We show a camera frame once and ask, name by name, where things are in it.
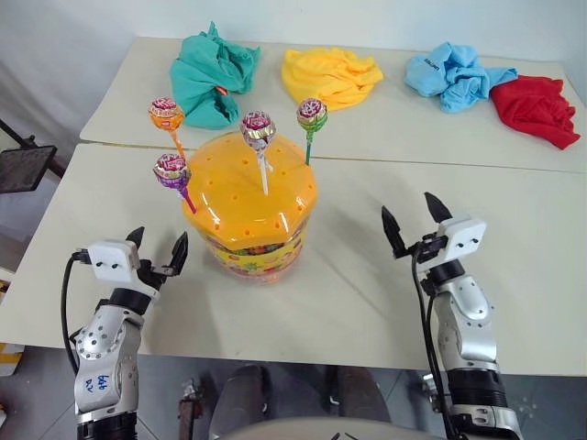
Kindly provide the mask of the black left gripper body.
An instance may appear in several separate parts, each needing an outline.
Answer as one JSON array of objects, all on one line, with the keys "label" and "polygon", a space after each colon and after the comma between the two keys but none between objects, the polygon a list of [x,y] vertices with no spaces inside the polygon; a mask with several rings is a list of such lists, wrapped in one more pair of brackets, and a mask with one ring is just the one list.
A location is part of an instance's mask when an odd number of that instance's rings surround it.
[{"label": "black left gripper body", "polygon": [[141,259],[137,274],[143,283],[159,291],[166,280],[172,276],[172,267],[153,266],[149,259]]}]

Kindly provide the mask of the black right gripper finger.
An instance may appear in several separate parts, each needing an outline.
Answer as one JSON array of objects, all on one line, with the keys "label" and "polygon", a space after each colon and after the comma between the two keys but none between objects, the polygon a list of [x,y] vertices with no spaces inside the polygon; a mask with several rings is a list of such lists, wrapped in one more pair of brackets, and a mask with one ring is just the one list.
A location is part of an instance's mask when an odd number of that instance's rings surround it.
[{"label": "black right gripper finger", "polygon": [[395,217],[385,205],[381,208],[381,215],[383,231],[391,245],[393,256],[396,259],[405,257],[407,255],[407,248],[401,237],[401,229],[397,224]]},{"label": "black right gripper finger", "polygon": [[452,218],[450,210],[433,193],[424,192],[428,212],[437,224]]}]

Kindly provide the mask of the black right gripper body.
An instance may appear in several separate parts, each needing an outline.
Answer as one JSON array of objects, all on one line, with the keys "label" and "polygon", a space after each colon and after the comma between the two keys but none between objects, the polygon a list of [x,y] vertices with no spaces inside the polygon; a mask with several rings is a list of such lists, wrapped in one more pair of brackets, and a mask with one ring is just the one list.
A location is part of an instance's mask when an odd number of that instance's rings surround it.
[{"label": "black right gripper body", "polygon": [[427,234],[422,237],[421,241],[414,243],[410,247],[402,246],[394,251],[394,257],[400,259],[406,256],[416,258],[418,264],[423,264],[438,256],[448,243],[447,236],[438,234]]}]

